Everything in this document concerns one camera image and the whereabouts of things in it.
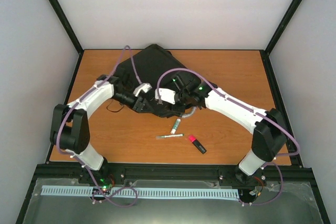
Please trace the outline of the black student bag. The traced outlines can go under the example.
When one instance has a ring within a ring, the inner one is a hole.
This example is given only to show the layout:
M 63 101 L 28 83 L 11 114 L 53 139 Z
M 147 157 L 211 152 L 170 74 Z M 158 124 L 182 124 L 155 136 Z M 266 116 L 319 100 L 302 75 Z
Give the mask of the black student bag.
M 212 89 L 193 73 L 182 71 L 185 66 L 170 51 L 157 44 L 151 44 L 133 56 L 122 61 L 113 76 L 119 77 L 128 91 L 141 83 L 149 83 L 152 89 L 143 95 L 160 118 L 181 117 L 194 106 L 205 107 L 205 99 Z M 175 104 L 155 99 L 155 89 L 166 88 L 176 92 Z

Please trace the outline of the white green glue stick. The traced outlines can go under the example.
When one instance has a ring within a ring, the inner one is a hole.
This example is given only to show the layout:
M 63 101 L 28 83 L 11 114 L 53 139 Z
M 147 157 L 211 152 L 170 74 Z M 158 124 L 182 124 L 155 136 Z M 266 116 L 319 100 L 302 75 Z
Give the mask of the white green glue stick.
M 176 130 L 177 130 L 180 122 L 181 122 L 181 119 L 179 119 L 179 118 L 176 119 L 176 121 L 175 121 L 175 123 L 174 123 L 174 125 L 173 125 L 173 127 L 172 127 L 172 129 L 170 131 L 171 134 L 175 134 L 176 133 Z

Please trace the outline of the silver pen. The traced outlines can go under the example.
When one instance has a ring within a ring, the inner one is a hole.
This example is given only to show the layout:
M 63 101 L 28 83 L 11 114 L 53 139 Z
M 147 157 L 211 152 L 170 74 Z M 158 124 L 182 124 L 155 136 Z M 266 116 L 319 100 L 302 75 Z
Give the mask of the silver pen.
M 160 135 L 156 136 L 156 139 L 162 139 L 162 138 L 173 138 L 173 137 L 182 137 L 184 134 L 170 134 L 170 135 Z

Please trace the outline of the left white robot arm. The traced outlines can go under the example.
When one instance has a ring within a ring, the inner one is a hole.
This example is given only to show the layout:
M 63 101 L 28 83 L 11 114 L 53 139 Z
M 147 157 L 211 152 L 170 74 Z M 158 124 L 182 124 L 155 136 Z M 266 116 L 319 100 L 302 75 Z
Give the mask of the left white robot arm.
M 149 83 L 139 84 L 128 91 L 119 77 L 101 75 L 83 95 L 64 105 L 55 106 L 50 131 L 50 141 L 62 155 L 78 160 L 83 167 L 91 169 L 91 178 L 97 183 L 108 180 L 109 170 L 103 165 L 106 159 L 90 143 L 89 119 L 107 100 L 115 99 L 135 112 L 142 112 L 149 92 Z

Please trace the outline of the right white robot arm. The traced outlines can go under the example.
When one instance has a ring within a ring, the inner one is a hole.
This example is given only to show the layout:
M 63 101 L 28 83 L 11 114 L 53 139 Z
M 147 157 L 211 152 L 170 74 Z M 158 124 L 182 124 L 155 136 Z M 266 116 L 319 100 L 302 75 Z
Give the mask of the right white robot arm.
M 217 85 L 189 72 L 183 80 L 181 71 L 172 78 L 174 89 L 159 88 L 157 99 L 172 105 L 191 105 L 220 113 L 241 125 L 252 135 L 251 148 L 238 163 L 236 177 L 244 182 L 266 163 L 275 160 L 287 141 L 281 113 L 266 111 L 247 104 L 225 92 Z

